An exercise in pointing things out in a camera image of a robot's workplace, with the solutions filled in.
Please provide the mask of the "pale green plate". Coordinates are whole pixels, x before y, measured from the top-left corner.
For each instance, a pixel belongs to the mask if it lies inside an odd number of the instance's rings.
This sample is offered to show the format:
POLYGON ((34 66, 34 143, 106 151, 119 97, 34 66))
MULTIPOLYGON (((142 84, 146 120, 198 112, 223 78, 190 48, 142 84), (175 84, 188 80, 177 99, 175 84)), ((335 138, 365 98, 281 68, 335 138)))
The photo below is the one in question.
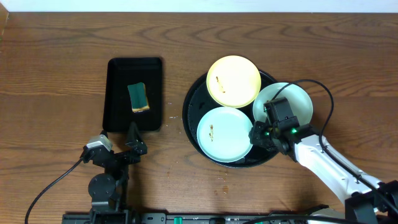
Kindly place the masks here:
MULTIPOLYGON (((264 122, 267 114, 264 111, 264 103, 270 101, 275 94, 286 85, 286 82, 274 83, 262 89, 252 106, 255 121, 264 122)), ((313 104, 307 92, 297 85, 289 85, 278 94, 277 98, 286 97, 293 114, 298 118, 299 124, 308 124, 312 120, 313 104)))

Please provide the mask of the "green yellow sponge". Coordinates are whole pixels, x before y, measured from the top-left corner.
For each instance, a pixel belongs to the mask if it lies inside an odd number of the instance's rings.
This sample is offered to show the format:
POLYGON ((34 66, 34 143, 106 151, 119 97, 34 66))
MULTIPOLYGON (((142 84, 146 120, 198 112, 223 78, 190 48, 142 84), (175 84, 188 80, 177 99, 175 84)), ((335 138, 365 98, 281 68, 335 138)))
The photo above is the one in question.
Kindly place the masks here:
POLYGON ((149 102, 146 95, 146 86, 144 83, 139 82, 136 84, 127 86, 131 108, 133 113, 139 113, 142 111, 149 110, 149 102))

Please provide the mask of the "light blue plate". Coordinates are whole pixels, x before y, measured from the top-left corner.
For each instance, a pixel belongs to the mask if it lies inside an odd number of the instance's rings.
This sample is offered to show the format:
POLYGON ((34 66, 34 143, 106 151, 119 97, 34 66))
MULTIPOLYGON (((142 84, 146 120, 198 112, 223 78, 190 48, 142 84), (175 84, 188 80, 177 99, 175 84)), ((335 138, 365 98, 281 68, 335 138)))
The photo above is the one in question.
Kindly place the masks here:
POLYGON ((253 124, 240 110, 229 107, 207 112, 197 127, 200 149, 217 162, 236 162, 252 149, 249 132, 253 124))

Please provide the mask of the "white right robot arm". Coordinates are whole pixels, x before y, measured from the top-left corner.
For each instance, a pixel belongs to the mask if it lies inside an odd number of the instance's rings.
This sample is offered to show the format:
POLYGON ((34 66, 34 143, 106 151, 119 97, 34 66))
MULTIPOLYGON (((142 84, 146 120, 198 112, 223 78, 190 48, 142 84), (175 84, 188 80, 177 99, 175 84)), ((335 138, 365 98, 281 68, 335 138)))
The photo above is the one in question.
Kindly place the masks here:
POLYGON ((397 223, 397 181, 384 183, 336 151, 310 124, 256 121, 250 142, 289 156, 313 172, 344 204, 345 218, 358 223, 397 223))

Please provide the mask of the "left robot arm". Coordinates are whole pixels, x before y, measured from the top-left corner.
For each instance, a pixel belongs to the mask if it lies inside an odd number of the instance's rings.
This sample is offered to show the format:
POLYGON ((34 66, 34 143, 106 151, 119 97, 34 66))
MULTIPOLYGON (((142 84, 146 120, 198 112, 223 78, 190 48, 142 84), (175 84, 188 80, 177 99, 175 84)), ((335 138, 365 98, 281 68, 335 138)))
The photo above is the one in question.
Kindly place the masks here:
POLYGON ((115 153, 106 131, 91 138, 83 147, 80 159, 102 167, 104 172, 94 176, 88 185, 91 210, 88 223, 136 223, 139 215, 127 206, 129 166, 147 154, 135 122, 129 125, 125 145, 127 151, 115 153))

